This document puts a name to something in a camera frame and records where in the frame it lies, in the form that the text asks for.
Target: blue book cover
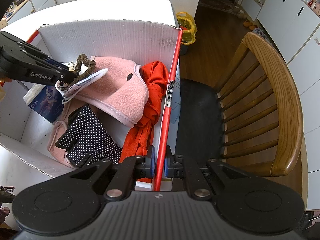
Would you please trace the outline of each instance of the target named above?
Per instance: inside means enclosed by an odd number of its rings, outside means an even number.
[[[53,123],[63,110],[62,95],[55,87],[45,86],[29,107]]]

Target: wooden chair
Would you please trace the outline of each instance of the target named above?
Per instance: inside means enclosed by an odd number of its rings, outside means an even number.
[[[224,89],[225,91],[220,95],[222,88],[249,51],[257,58],[257,62],[249,67],[228,89]],[[262,66],[265,72],[264,75],[228,101],[228,96],[259,65]],[[225,111],[227,109],[240,102],[266,79],[270,82],[270,90],[258,96],[250,103],[244,104],[243,107],[236,107],[235,112],[226,117]],[[227,66],[223,77],[213,88],[199,82],[181,79],[180,93],[181,111],[175,150],[176,155],[191,156],[197,161],[199,166],[203,166],[210,158],[236,158],[277,146],[274,160],[245,165],[241,168],[263,177],[284,176],[292,171],[299,157],[303,136],[301,103],[287,65],[274,48],[260,36],[252,32],[245,35]],[[275,96],[275,105],[230,128],[226,126],[227,122],[235,120],[236,117],[252,109],[271,94]],[[225,105],[221,104],[223,99],[227,101]],[[233,140],[225,140],[225,135],[239,131],[276,110],[278,110],[278,122],[273,122],[249,133],[241,134],[240,137]],[[279,127],[279,138],[277,140],[245,149],[238,148],[231,153],[226,151],[228,146],[255,138],[277,127]]]

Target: metal screw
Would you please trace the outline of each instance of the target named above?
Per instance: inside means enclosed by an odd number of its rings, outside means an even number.
[[[207,197],[210,195],[210,191],[205,188],[200,188],[195,191],[197,197]]]
[[[107,191],[108,197],[120,197],[122,195],[122,191],[119,189],[110,189]]]

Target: white cardboard box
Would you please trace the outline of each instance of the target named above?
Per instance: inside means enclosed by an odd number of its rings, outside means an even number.
[[[137,64],[159,60],[170,71],[180,29],[171,25],[148,21],[120,19],[88,19],[41,26],[32,43],[60,62],[76,61],[79,54],[88,57],[115,56],[133,60]],[[175,150],[180,114],[180,78],[176,74],[172,95],[172,111],[167,144]],[[72,169],[54,160],[46,149],[53,125],[31,111],[24,103],[26,91],[13,81],[5,83],[6,98],[0,103],[2,125],[0,144],[29,166],[54,178]],[[129,128],[111,116],[104,118],[107,132],[123,146]],[[153,145],[159,149],[162,118],[155,126]],[[165,189],[171,182],[163,183]],[[151,185],[138,182],[137,189],[148,190]]]

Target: floor mat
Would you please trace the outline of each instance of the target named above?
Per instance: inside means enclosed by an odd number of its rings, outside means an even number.
[[[236,15],[233,3],[228,0],[199,0],[198,5]]]

